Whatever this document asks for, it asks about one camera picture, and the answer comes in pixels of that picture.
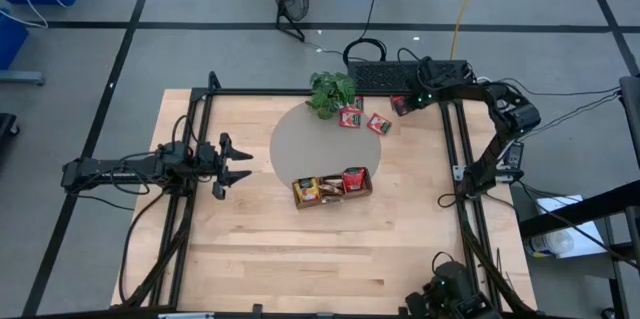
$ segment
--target wooden tabletop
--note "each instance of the wooden tabletop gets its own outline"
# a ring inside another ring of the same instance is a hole
[[[165,92],[151,148],[170,141],[176,119],[186,113],[189,95],[190,90]],[[298,211],[291,189],[274,173],[269,145],[279,119],[305,99],[214,98],[208,140],[217,145],[220,133],[228,132],[235,148],[254,156],[231,162],[230,168],[250,169],[253,174],[228,190],[224,201],[212,196],[211,183],[199,184],[180,310],[248,312],[261,303],[265,312],[396,314],[404,297],[431,279],[431,260],[437,252],[464,263],[456,209],[436,204],[438,196],[453,191],[438,106],[399,118],[388,98],[365,98],[369,116],[376,112],[393,122],[381,138],[373,194]],[[478,158],[494,135],[493,125],[483,103],[464,106]],[[453,107],[450,112],[457,123]],[[461,148],[457,125],[454,131]],[[136,213],[158,193],[156,188],[140,197]],[[490,193],[511,202],[505,185]],[[167,203],[168,196],[140,219],[133,233],[125,272],[127,295],[157,259]],[[524,302],[535,308],[513,209],[488,199],[483,205],[494,259],[500,248],[503,272]],[[472,218],[470,205],[468,211]],[[172,264],[165,275],[164,302]]]

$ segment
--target gray circular mat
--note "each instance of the gray circular mat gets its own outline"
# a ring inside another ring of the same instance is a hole
[[[340,173],[364,166],[371,176],[380,163],[380,137],[367,128],[362,114],[360,128],[338,125],[338,114],[319,119],[306,104],[300,104],[280,118],[271,136],[271,165],[288,187],[300,178]]]

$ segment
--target cardboard box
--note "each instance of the cardboard box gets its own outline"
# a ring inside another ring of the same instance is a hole
[[[324,184],[325,180],[342,179],[342,174],[343,173],[336,173],[332,175],[317,177],[318,185]],[[308,179],[308,178],[297,179],[293,183],[291,183],[291,187],[293,189],[293,200],[296,204],[296,208],[298,209],[304,209],[304,208],[309,208],[317,205],[338,203],[338,202],[343,202],[345,200],[361,198],[361,197],[369,196],[373,192],[373,185],[371,184],[371,176],[369,174],[369,169],[367,168],[364,168],[363,188],[361,190],[354,191],[354,192],[345,192],[344,182],[343,182],[343,192],[345,194],[341,194],[341,195],[323,194],[322,191],[320,191],[320,198],[315,200],[307,200],[307,201],[303,200],[303,198],[299,196],[298,191],[296,190],[296,183],[305,179]]]

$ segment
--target potted plant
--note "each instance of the potted plant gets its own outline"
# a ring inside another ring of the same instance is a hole
[[[320,119],[331,119],[342,106],[353,104],[356,84],[343,73],[322,72],[311,75],[311,101],[305,103],[313,108]]]

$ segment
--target gray floor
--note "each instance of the gray floor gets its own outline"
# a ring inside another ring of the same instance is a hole
[[[607,1],[620,25],[640,26],[637,0]],[[42,12],[52,21],[125,22],[135,2],[78,0],[71,8]],[[377,0],[372,21],[451,24],[462,2]],[[369,5],[370,0],[311,0],[304,21],[362,23]],[[33,17],[28,8],[10,8]],[[274,20],[275,9],[273,0],[147,0],[141,21],[264,23]],[[607,21],[597,0],[471,0],[464,23],[603,26]],[[82,151],[125,31],[30,32],[12,68],[40,70],[47,85],[0,87],[0,112],[17,114],[23,130],[0,171],[0,317],[22,312],[64,200],[61,165]],[[306,32],[308,41],[334,50],[360,33]],[[452,39],[451,32],[433,31],[370,31],[368,36],[383,40],[393,57],[404,46],[418,55],[446,58]],[[640,34],[625,38],[640,58]],[[376,58],[368,48],[354,49],[353,55]],[[457,56],[469,60],[478,75],[514,77],[538,91],[607,89],[628,74],[611,33],[463,32]],[[114,158],[148,148],[162,92],[204,86],[210,70],[225,87],[304,88],[314,71],[345,68],[340,56],[318,53],[274,30],[138,29],[94,156]],[[547,122],[597,98],[531,99]],[[632,151],[622,107],[607,103],[527,140],[524,180],[550,191],[590,196],[638,178]],[[95,192],[122,205],[134,203],[109,189]],[[108,306],[130,220],[130,213],[79,203],[40,314]],[[616,238],[623,240],[623,232],[616,230]],[[564,270],[555,261],[531,260],[530,268],[540,309],[549,314],[598,318],[599,310],[611,304],[606,280]],[[635,279],[627,294],[637,297],[638,276],[627,272]]]

